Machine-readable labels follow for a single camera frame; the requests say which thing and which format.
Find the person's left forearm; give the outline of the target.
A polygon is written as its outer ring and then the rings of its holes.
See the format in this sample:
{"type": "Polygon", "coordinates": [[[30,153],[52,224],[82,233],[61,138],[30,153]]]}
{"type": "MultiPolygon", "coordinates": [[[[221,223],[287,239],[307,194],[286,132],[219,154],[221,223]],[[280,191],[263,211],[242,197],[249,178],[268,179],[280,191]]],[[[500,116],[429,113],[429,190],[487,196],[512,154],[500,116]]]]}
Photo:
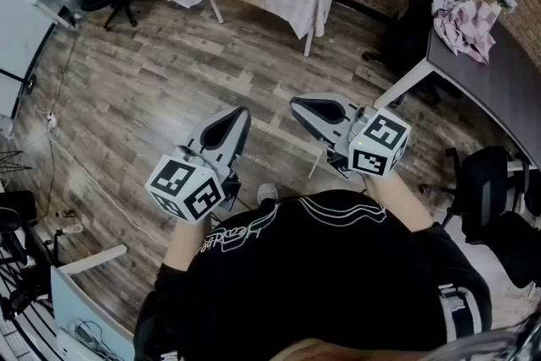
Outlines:
{"type": "Polygon", "coordinates": [[[210,227],[209,218],[205,218],[196,225],[178,220],[163,264],[178,271],[186,271],[209,234],[210,227]]]}

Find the person's grey shoe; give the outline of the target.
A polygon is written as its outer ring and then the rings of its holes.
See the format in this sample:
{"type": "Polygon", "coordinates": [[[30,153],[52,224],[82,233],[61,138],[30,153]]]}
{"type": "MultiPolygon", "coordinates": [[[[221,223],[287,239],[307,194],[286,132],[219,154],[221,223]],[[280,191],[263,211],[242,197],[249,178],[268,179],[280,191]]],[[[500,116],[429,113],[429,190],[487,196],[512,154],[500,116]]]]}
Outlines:
{"type": "Polygon", "coordinates": [[[274,184],[264,183],[258,187],[257,200],[259,206],[268,203],[276,203],[278,201],[278,191],[274,184]]]}

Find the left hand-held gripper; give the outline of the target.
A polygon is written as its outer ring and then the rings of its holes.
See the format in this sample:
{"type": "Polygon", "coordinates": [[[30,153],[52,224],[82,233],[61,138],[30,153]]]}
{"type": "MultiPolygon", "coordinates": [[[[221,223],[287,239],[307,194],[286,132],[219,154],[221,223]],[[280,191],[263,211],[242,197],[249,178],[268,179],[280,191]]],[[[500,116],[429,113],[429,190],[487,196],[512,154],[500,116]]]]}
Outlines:
{"type": "Polygon", "coordinates": [[[166,213],[190,224],[200,223],[218,206],[230,210],[241,186],[232,166],[242,155],[250,125],[244,106],[199,123],[187,145],[158,161],[146,191],[166,213]]]}

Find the pink checked cloth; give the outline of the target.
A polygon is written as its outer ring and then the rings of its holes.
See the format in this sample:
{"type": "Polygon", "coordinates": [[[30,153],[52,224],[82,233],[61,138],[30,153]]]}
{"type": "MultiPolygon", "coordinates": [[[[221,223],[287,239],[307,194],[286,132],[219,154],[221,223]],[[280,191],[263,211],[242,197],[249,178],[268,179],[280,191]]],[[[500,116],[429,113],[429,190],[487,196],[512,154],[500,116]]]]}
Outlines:
{"type": "Polygon", "coordinates": [[[478,63],[489,63],[495,44],[490,31],[502,7],[484,0],[433,0],[433,27],[436,35],[457,56],[464,53],[478,63]]]}

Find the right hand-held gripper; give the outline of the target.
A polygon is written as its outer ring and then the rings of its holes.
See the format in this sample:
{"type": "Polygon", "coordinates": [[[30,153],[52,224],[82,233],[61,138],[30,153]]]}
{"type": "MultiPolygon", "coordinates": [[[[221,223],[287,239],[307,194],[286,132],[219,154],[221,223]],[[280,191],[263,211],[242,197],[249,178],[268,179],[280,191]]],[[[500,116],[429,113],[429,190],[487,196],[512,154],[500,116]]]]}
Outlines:
{"type": "Polygon", "coordinates": [[[337,93],[295,96],[290,108],[310,134],[333,145],[327,161],[347,178],[351,172],[386,177],[402,157],[411,133],[410,125],[390,111],[369,106],[358,109],[337,93]],[[342,132],[342,123],[353,116],[342,132]]]}

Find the vase with purple flowers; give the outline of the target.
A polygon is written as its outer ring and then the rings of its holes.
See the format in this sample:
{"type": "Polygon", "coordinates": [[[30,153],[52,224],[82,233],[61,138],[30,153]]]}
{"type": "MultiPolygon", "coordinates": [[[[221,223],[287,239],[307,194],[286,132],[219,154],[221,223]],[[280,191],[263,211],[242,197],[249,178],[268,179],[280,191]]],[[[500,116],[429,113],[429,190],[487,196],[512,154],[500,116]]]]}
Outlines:
{"type": "Polygon", "coordinates": [[[490,5],[490,11],[498,16],[501,12],[513,13],[517,8],[516,0],[495,0],[490,5]]]}

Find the white table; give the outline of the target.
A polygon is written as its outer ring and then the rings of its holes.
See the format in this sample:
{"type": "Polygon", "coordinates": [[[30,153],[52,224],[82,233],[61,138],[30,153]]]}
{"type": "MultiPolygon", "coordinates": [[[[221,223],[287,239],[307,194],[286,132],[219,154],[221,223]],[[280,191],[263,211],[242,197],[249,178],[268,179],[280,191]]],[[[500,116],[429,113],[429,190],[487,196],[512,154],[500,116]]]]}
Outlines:
{"type": "MultiPolygon", "coordinates": [[[[218,8],[217,6],[217,3],[216,3],[216,0],[209,0],[210,1],[210,5],[214,11],[214,14],[216,16],[216,19],[217,21],[220,23],[220,24],[223,24],[224,23],[224,20],[221,16],[221,11],[220,9],[218,8]]],[[[309,32],[307,33],[306,35],[306,42],[305,42],[305,47],[304,47],[304,52],[303,52],[303,55],[305,57],[308,57],[309,54],[310,54],[310,50],[311,50],[311,46],[312,46],[312,41],[313,41],[313,38],[314,38],[314,33],[315,33],[315,26],[313,25],[309,32]]]]}

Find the dark desk with white legs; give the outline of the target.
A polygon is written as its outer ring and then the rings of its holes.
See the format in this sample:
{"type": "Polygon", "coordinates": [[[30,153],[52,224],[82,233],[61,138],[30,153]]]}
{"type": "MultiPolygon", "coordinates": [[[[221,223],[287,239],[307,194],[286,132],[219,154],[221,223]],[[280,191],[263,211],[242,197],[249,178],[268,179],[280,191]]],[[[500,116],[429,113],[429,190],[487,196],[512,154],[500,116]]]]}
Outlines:
{"type": "Polygon", "coordinates": [[[435,74],[488,113],[541,171],[541,72],[513,35],[497,21],[489,61],[455,55],[435,34],[433,0],[417,0],[425,54],[382,96],[376,109],[389,106],[423,79],[435,74]]]}

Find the person's black shirt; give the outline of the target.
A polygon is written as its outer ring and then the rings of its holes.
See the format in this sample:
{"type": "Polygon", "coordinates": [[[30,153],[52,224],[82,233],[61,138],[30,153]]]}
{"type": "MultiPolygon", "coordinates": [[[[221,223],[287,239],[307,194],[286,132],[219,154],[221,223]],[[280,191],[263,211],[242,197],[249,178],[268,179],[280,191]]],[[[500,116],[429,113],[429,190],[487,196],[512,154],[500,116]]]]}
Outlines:
{"type": "Polygon", "coordinates": [[[413,231],[365,194],[329,190],[232,216],[184,270],[163,265],[134,361],[269,361],[309,338],[428,352],[491,326],[489,288],[440,224],[413,231]]]}

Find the person's right forearm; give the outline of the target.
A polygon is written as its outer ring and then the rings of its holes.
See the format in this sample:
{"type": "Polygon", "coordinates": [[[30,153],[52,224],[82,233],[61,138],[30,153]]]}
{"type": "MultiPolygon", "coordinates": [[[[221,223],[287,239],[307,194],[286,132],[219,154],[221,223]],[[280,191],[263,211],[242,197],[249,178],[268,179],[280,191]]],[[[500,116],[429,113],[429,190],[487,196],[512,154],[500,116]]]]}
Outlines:
{"type": "Polygon", "coordinates": [[[432,227],[434,220],[397,172],[385,177],[364,175],[367,194],[390,211],[411,232],[432,227]]]}

